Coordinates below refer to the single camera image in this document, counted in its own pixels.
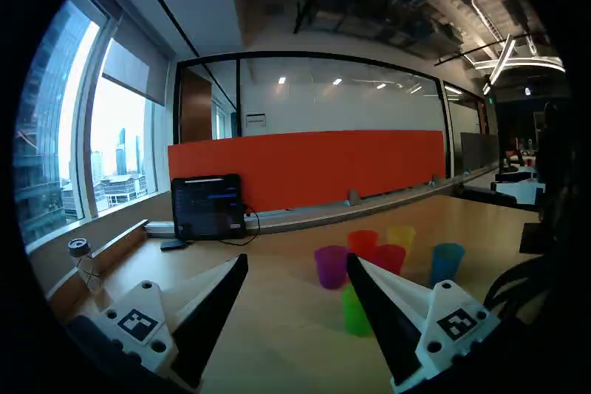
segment sky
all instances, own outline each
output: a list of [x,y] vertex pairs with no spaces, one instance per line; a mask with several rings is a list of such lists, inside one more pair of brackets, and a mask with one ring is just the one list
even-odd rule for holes
[[125,128],[127,169],[136,170],[135,137],[140,136],[143,149],[143,125],[146,99],[100,77],[95,93],[90,126],[90,149],[103,153],[103,172],[117,170],[115,149],[121,128]]
[[[72,152],[72,120],[76,95],[81,83],[84,65],[98,30],[98,25],[91,22],[74,57],[64,91],[60,116],[58,156],[60,177],[65,179],[69,179],[69,162]],[[135,137],[136,135],[140,136],[140,148],[143,149],[145,107],[146,99],[144,97],[99,76],[92,108],[90,147],[92,151],[103,153],[103,172],[105,175],[113,174],[117,169],[115,149],[121,128],[126,129],[127,169],[137,169]]]

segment orange partition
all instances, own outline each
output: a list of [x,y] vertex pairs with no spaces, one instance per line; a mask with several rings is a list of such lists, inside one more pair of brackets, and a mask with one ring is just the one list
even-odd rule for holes
[[239,174],[255,211],[342,201],[445,176],[440,131],[296,132],[168,147],[171,180]]

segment red cup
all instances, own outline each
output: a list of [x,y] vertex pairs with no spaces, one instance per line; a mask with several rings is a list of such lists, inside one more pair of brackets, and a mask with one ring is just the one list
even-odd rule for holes
[[376,231],[362,230],[349,234],[349,250],[365,260],[371,260],[378,248],[378,233]]
[[406,257],[406,249],[398,245],[378,246],[375,255],[370,260],[374,265],[379,266],[393,274],[400,275],[400,269]]

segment gray partition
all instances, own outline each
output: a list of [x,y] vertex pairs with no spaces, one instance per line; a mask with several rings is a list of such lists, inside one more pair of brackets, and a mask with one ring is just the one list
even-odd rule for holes
[[460,137],[464,171],[473,171],[499,160],[499,139],[496,135],[462,132]]

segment table surface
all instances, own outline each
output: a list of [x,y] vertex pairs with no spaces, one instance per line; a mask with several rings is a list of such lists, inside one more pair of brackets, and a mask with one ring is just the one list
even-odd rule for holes
[[[501,272],[531,258],[519,253],[524,223],[537,214],[436,196],[355,220],[300,231],[262,235],[245,247],[200,242],[160,251],[166,240],[149,239],[105,278],[117,299],[149,279],[162,289],[235,257],[248,254],[249,271],[203,373],[202,394],[391,393],[390,373],[375,337],[345,331],[341,290],[318,284],[313,252],[346,245],[347,234],[374,229],[386,242],[390,225],[417,231],[401,275],[426,285],[436,244],[458,242],[465,256],[456,282],[483,300]],[[76,313],[97,313],[87,299]]]

